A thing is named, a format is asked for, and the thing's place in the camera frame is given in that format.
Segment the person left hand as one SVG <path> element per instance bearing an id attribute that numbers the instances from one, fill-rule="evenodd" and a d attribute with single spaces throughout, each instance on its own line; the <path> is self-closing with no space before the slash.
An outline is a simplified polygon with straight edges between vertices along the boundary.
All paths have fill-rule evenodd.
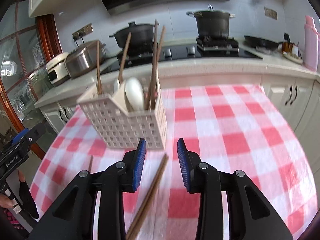
<path id="1" fill-rule="evenodd" d="M 39 213 L 24 174 L 20 170 L 12 172 L 1 181 L 1 193 L 7 196 L 13 204 L 9 211 L 17 220 L 33 222 L 39 218 Z"/>

